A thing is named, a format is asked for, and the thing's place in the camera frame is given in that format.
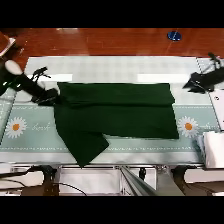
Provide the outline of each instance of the green cloth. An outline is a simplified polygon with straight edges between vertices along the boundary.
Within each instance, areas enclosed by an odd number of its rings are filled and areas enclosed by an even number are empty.
[[[109,144],[103,134],[178,139],[169,84],[58,83],[58,134],[83,167]]]

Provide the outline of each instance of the white flower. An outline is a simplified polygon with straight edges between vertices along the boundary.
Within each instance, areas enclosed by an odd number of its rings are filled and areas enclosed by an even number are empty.
[[[17,138],[21,134],[23,134],[23,131],[26,130],[26,121],[25,119],[22,119],[22,117],[14,117],[14,119],[11,119],[10,122],[8,122],[6,126],[6,135],[8,135],[8,138]]]
[[[198,124],[194,118],[182,117],[179,119],[177,127],[185,137],[191,138],[198,134]]]

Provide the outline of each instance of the orange flower center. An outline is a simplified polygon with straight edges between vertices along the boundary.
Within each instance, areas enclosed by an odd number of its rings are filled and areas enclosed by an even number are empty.
[[[19,124],[14,124],[14,125],[12,126],[12,129],[13,129],[13,131],[17,131],[17,130],[19,130]]]
[[[185,124],[185,128],[190,131],[192,129],[192,125],[190,123]]]

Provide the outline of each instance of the table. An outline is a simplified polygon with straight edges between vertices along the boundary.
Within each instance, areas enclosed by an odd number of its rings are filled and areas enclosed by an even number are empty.
[[[46,74],[72,74],[71,82],[82,83],[148,83],[149,74],[162,77],[166,74],[190,75],[200,72],[198,65],[209,63],[195,57],[160,56],[52,56],[30,57],[25,74],[47,66]],[[198,133],[219,131],[213,106],[207,94],[188,93],[184,83],[171,83],[175,98],[173,105],[177,122],[185,116],[198,125]],[[23,134],[9,138],[3,134],[0,146],[0,162],[76,164],[64,142],[57,134],[53,108],[38,107],[29,101],[31,96],[23,91],[17,93],[9,122],[22,118],[27,124]],[[151,140],[107,136],[110,146],[91,164],[200,164],[200,150],[195,144],[196,136],[189,138],[179,129],[179,140]]]

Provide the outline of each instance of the brown wooden floor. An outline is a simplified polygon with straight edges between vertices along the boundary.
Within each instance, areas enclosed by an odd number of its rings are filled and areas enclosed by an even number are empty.
[[[179,28],[182,40],[167,38],[175,28],[1,28],[19,48],[7,58],[25,67],[30,56],[149,55],[224,58],[224,28]]]

